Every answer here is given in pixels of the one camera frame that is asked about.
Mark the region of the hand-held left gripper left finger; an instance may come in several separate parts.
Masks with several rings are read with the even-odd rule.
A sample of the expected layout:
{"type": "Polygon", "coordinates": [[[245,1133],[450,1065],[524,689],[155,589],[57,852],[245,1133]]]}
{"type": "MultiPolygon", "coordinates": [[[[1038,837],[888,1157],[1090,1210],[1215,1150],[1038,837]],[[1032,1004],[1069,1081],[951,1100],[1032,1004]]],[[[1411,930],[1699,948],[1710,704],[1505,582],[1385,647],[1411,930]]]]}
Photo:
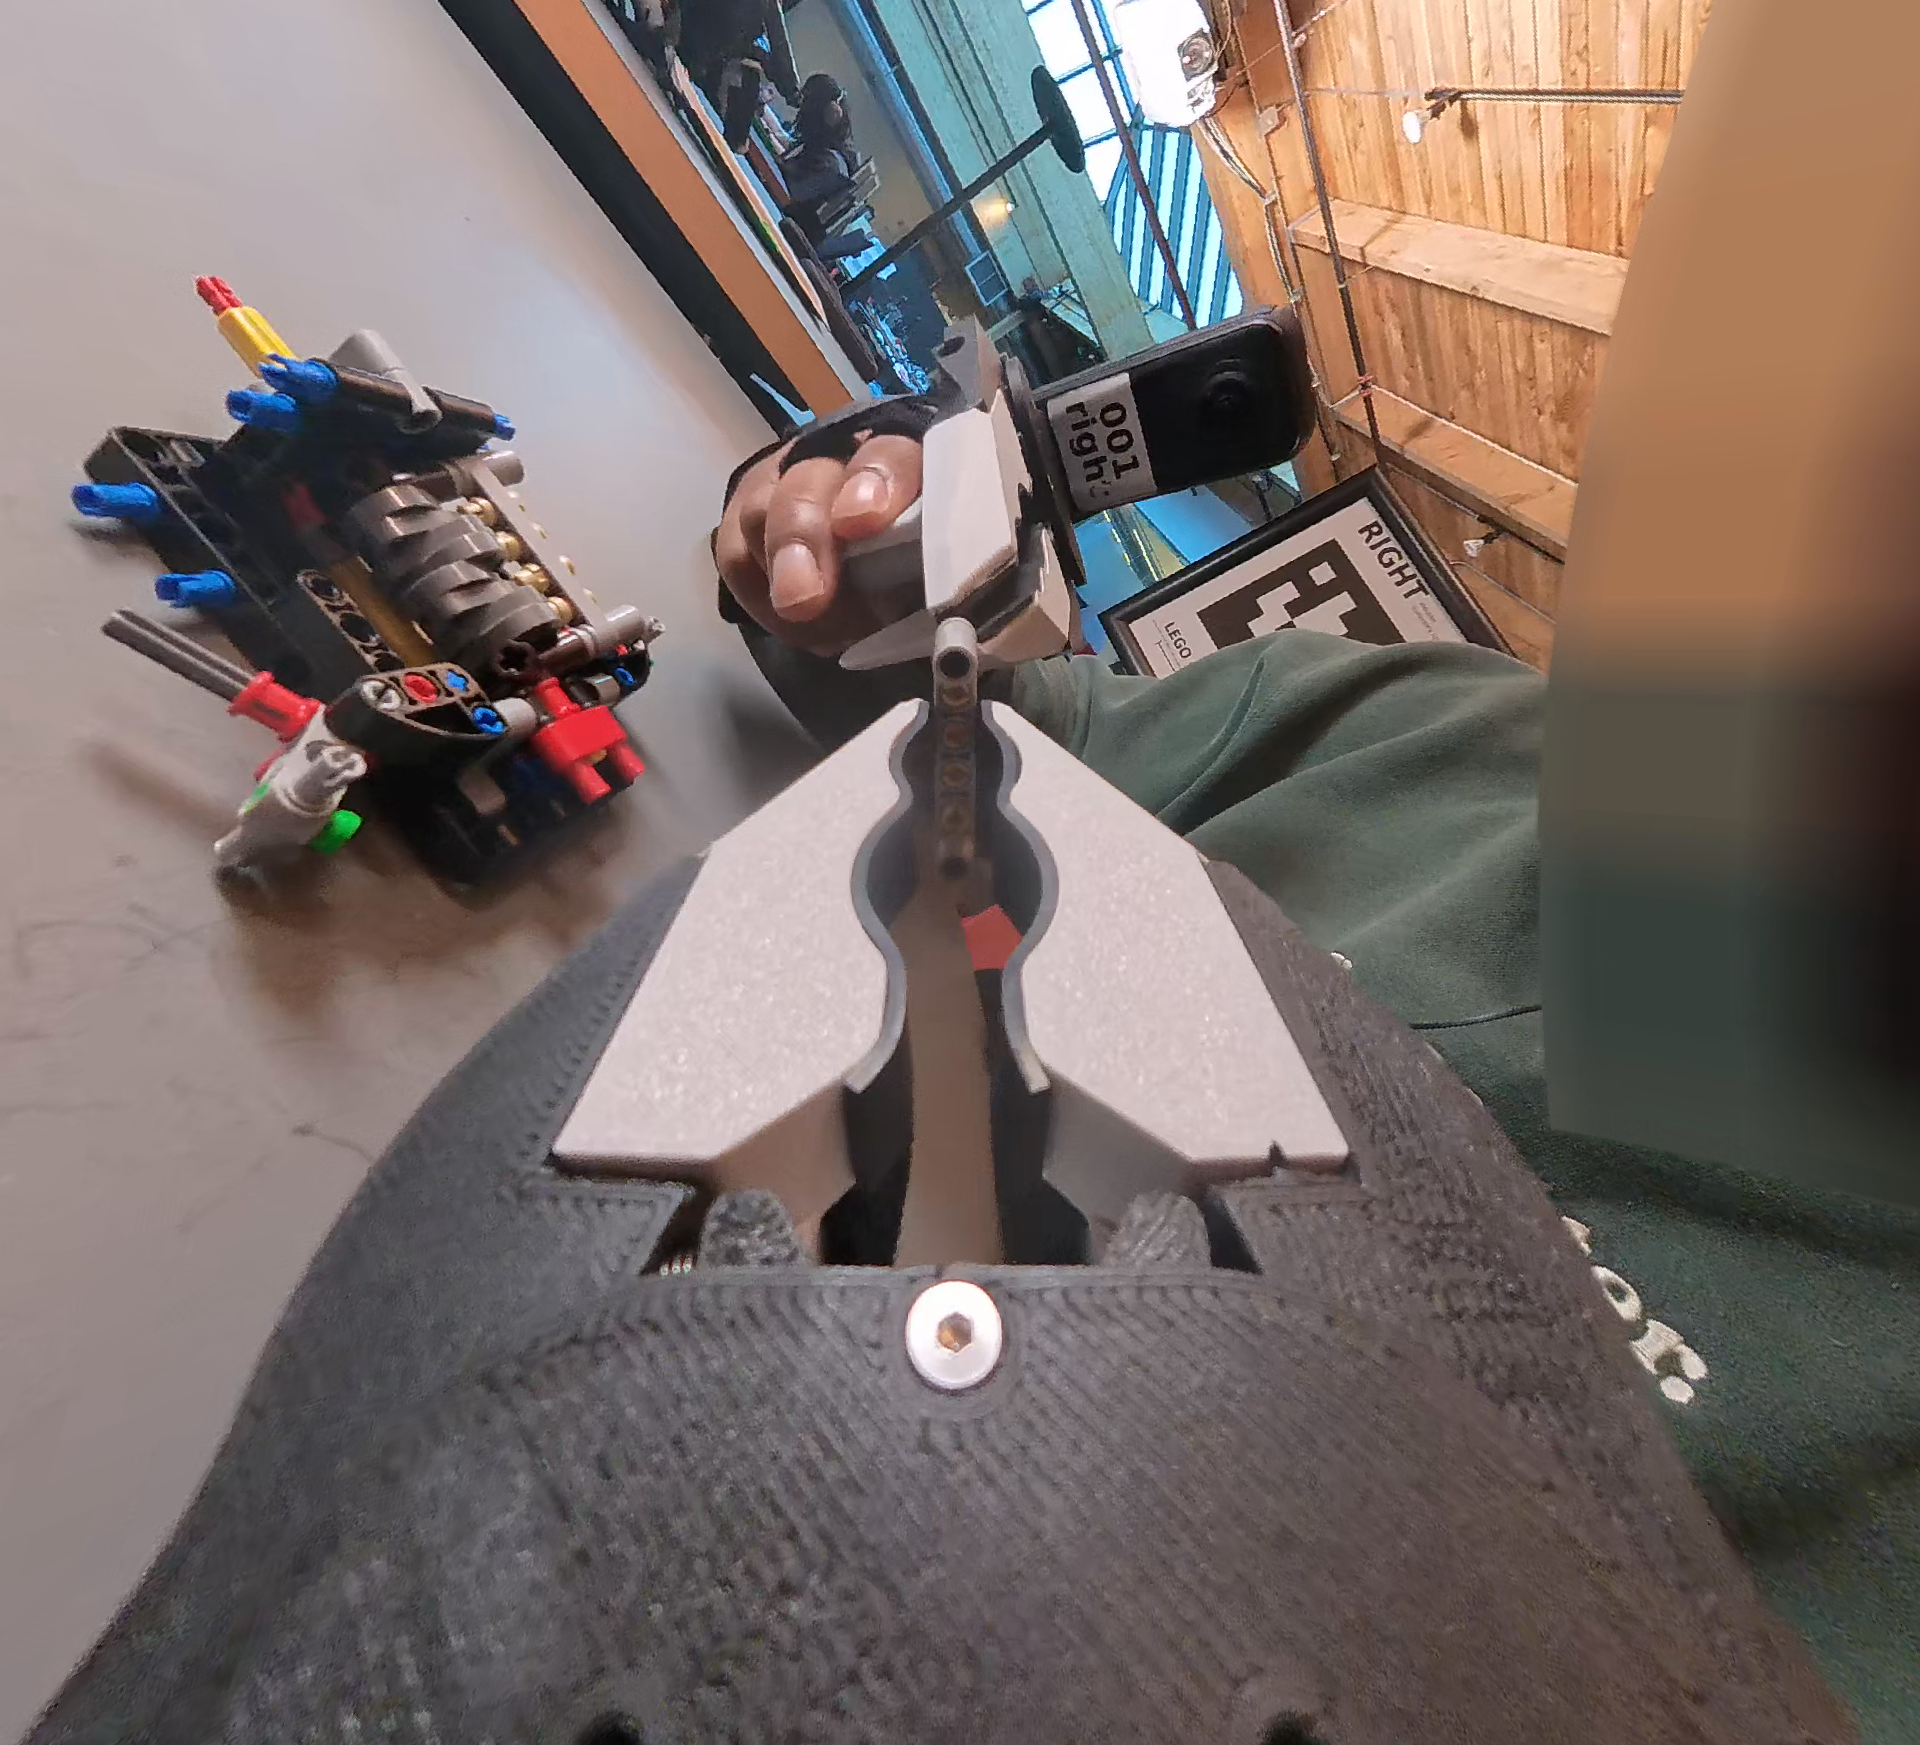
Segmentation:
{"type": "Polygon", "coordinates": [[[551,1143],[556,1169],[761,1191],[828,1257],[900,1257],[929,731],[924,702],[888,707],[708,849],[551,1143]]]}

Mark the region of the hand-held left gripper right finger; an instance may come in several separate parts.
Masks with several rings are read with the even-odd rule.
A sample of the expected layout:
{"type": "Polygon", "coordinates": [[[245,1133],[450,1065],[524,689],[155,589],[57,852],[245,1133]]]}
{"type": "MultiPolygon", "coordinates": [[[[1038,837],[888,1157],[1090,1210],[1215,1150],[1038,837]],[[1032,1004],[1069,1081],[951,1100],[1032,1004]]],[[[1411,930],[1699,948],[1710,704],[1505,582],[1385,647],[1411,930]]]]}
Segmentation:
{"type": "Polygon", "coordinates": [[[1009,705],[979,834],[1015,932],[1000,1016],[1015,1150],[1102,1257],[1144,1196],[1341,1177],[1335,1101],[1204,856],[1009,705]]]}

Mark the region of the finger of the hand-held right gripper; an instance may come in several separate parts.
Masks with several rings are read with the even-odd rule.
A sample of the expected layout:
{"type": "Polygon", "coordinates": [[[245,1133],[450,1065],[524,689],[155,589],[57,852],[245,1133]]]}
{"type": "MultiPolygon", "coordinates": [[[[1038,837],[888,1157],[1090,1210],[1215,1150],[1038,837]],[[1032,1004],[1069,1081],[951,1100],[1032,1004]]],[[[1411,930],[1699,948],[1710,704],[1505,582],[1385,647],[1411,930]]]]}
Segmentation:
{"type": "Polygon", "coordinates": [[[995,622],[1030,599],[1019,437],[1004,398],[935,422],[923,444],[923,582],[937,619],[995,622]]]}
{"type": "Polygon", "coordinates": [[[1011,594],[989,608],[980,630],[983,659],[1045,659],[1069,650],[1076,590],[1056,545],[1035,540],[1034,547],[1014,566],[1011,594]]]}

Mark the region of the lego car chassis assembly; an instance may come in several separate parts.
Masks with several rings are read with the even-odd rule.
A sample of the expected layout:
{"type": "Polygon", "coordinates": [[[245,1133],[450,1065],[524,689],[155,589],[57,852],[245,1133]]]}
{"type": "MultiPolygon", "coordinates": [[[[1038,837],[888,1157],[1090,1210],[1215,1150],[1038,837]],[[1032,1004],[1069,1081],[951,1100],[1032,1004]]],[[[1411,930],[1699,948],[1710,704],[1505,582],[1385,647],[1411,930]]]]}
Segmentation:
{"type": "Polygon", "coordinates": [[[157,603],[236,658],[127,608],[108,639],[274,742],[216,873],[334,856],[374,814],[444,886],[505,882],[644,774],[618,705],[653,647],[590,656],[501,553],[518,540],[454,464],[512,448],[491,404],[423,383],[374,329],[308,358],[222,277],[195,290],[249,374],[231,431],[110,428],[70,503],[137,533],[157,603]]]}

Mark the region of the person's right hand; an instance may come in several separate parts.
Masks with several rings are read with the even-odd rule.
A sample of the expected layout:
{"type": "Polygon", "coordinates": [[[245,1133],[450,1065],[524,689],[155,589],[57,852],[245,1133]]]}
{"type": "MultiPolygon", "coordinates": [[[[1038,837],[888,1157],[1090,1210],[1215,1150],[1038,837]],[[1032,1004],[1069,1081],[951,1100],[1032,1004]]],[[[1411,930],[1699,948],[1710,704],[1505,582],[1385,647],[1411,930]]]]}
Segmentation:
{"type": "Polygon", "coordinates": [[[711,559],[732,605],[773,642],[838,658],[904,614],[851,582],[843,563],[923,492],[917,437],[861,433],[852,453],[758,460],[730,492],[711,559]]]}

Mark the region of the black framed tag sign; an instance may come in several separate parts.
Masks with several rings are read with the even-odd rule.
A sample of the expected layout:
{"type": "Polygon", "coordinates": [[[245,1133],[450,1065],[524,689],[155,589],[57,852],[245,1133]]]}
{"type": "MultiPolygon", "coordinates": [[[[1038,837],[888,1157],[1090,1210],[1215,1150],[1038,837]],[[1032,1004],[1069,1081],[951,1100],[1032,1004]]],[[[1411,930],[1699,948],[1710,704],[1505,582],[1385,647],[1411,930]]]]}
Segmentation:
{"type": "Polygon", "coordinates": [[[1514,653],[1382,469],[1109,605],[1099,625],[1120,669],[1150,678],[1283,632],[1514,653]]]}

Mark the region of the white ceiling projector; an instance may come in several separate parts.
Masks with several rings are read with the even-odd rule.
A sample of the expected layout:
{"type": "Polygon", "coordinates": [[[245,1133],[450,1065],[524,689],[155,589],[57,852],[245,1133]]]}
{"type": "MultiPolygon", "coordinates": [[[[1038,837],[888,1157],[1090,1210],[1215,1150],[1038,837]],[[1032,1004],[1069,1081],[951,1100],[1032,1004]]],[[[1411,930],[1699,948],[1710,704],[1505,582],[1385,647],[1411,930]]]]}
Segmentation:
{"type": "Polygon", "coordinates": [[[1148,124],[1186,130],[1213,114],[1220,53],[1202,0],[1120,0],[1109,19],[1148,124]]]}

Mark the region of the grey table with wooden edge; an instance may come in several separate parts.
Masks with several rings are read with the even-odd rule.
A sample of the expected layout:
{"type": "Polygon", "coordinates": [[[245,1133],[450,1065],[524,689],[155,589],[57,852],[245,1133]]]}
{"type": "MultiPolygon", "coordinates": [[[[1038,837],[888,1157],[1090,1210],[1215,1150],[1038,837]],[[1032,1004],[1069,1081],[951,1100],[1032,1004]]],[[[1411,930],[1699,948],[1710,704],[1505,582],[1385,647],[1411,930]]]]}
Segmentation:
{"type": "Polygon", "coordinates": [[[809,410],[832,411],[863,394],[857,367],[748,230],[732,186],[693,149],[653,70],[599,0],[512,2],[648,189],[667,238],[697,269],[702,302],[755,339],[809,410]]]}

